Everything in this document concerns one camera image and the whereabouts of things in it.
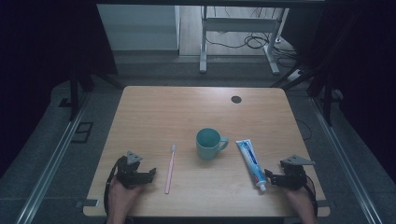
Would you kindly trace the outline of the teal mug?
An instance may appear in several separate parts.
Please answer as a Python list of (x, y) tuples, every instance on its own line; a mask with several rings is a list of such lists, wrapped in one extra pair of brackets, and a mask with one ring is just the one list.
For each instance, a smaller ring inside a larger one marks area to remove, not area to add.
[(203, 160), (214, 159), (228, 144), (229, 139), (212, 128), (203, 128), (196, 134), (197, 153)]

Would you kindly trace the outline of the black metal stand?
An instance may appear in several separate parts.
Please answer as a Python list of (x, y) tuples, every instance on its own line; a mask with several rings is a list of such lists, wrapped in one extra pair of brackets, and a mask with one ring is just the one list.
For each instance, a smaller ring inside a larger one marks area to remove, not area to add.
[(92, 75), (101, 78), (103, 81), (109, 83), (117, 89), (122, 90), (124, 85), (111, 77), (109, 74), (87, 63), (74, 63), (70, 71), (70, 104), (71, 115), (70, 120), (74, 120), (80, 110), (80, 103), (78, 98), (78, 87), (81, 87), (85, 92), (94, 90), (94, 83)]
[(312, 79), (311, 84), (308, 86), (306, 92), (310, 97), (317, 97), (321, 91), (323, 93), (323, 107), (322, 117), (328, 125), (332, 125), (331, 121), (331, 106), (332, 106), (332, 76), (329, 72), (327, 65), (318, 65), (308, 71), (303, 72), (293, 81), (282, 86), (282, 83), (286, 81), (295, 71), (302, 66), (301, 62), (296, 62), (294, 66), (283, 75), (277, 82), (271, 85), (271, 88), (280, 88), (284, 91), (289, 90), (308, 79)]

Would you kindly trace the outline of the white panel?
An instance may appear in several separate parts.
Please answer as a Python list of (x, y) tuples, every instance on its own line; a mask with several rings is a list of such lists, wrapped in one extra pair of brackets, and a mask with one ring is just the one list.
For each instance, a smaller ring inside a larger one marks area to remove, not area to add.
[(179, 49), (179, 6), (96, 6), (112, 50)]

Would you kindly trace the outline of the dark curtain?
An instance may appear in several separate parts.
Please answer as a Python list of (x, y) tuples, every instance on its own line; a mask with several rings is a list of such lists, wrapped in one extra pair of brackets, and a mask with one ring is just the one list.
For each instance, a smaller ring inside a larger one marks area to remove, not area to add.
[(117, 68), (99, 0), (0, 0), (0, 177), (41, 120), (52, 89)]
[[(361, 14), (335, 55), (340, 108), (391, 178), (396, 179), (396, 0), (358, 0)], [(281, 36), (317, 65), (347, 23), (341, 8), (292, 8)]]

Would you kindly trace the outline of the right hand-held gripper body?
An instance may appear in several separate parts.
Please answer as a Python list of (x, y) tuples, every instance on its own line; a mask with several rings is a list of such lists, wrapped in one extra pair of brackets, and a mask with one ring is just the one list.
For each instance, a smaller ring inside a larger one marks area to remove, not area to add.
[(298, 155), (292, 155), (280, 162), (284, 174), (276, 178), (276, 183), (280, 187), (291, 190), (300, 189), (307, 183), (304, 166), (315, 164), (314, 161), (310, 161)]

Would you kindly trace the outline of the white metal desk frame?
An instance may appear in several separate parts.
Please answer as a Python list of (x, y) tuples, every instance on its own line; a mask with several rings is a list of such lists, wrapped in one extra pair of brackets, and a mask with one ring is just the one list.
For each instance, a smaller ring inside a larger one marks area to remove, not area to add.
[(285, 15), (285, 8), (281, 8), (274, 19), (270, 18), (233, 18), (233, 17), (208, 17), (207, 6), (201, 9), (202, 41), (200, 46), (199, 71), (204, 74), (207, 70), (206, 44), (208, 32), (234, 32), (234, 33), (262, 33), (269, 35), (268, 43), (262, 47), (272, 73), (280, 73), (273, 55), (276, 40)]

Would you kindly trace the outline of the pink toothbrush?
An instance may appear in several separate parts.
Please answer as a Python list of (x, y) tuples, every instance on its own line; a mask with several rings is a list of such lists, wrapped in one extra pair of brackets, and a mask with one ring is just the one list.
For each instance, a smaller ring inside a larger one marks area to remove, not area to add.
[(170, 159), (169, 166), (168, 166), (168, 173), (167, 173), (166, 185), (165, 185), (165, 190), (164, 190), (165, 194), (169, 194), (169, 192), (170, 192), (173, 167), (174, 167), (174, 157), (176, 154), (176, 150), (177, 150), (177, 145), (173, 144), (171, 147), (171, 159)]

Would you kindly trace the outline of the white power strip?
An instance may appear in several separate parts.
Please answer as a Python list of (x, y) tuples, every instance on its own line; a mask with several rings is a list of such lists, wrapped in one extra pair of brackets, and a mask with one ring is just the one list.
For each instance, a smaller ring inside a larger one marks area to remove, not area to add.
[(300, 69), (295, 70), (289, 77), (288, 77), (288, 81), (293, 81), (295, 79), (297, 79), (298, 77), (300, 77), (304, 72)]

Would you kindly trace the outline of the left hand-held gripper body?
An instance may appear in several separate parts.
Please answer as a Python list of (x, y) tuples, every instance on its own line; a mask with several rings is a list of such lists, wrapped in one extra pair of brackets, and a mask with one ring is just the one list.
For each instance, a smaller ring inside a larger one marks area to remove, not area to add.
[(137, 185), (144, 185), (144, 179), (149, 173), (139, 173), (138, 167), (142, 158), (132, 151), (120, 158), (117, 165), (116, 178), (126, 189), (132, 189)]

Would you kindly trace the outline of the person's right hand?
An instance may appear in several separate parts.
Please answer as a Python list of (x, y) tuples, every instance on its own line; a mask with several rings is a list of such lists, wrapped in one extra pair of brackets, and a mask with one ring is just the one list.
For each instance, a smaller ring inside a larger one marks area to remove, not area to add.
[(283, 188), (282, 191), (301, 220), (306, 221), (315, 217), (314, 208), (306, 189), (290, 190)]

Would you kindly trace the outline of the blue and white toothpaste tube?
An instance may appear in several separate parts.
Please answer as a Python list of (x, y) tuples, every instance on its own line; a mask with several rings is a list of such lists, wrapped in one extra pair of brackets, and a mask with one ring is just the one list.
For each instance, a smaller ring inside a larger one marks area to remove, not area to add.
[(251, 141), (249, 139), (237, 140), (236, 144), (245, 159), (254, 185), (260, 191), (266, 191), (266, 176), (262, 171)]

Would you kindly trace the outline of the metal floor rail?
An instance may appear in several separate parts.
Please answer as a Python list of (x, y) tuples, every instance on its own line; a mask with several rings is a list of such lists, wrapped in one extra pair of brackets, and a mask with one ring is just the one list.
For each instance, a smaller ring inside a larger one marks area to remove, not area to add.
[(61, 140), (54, 149), (42, 174), (36, 181), (31, 194), (29, 195), (14, 224), (31, 224), (33, 222), (35, 214), (44, 200), (44, 196), (49, 189), (50, 183), (52, 182), (52, 179), (55, 176), (61, 161), (63, 160), (64, 154), (71, 143), (72, 137), (77, 130), (81, 118), (85, 113), (86, 106), (90, 98), (91, 95), (89, 93), (83, 94), (81, 103), (78, 105), (77, 114), (71, 121), (68, 122)]
[(318, 122), (322, 126), (326, 136), (329, 139), (330, 145), (335, 153), (340, 166), (346, 176), (347, 182), (351, 187), (360, 207), (365, 215), (369, 224), (382, 224), (381, 218), (373, 205), (366, 187), (363, 186), (356, 170), (354, 169), (347, 153), (344, 150), (338, 136), (336, 135), (332, 126), (328, 124), (322, 115), (322, 109), (319, 102), (313, 98), (310, 98), (310, 102), (315, 109), (315, 114), (318, 118)]

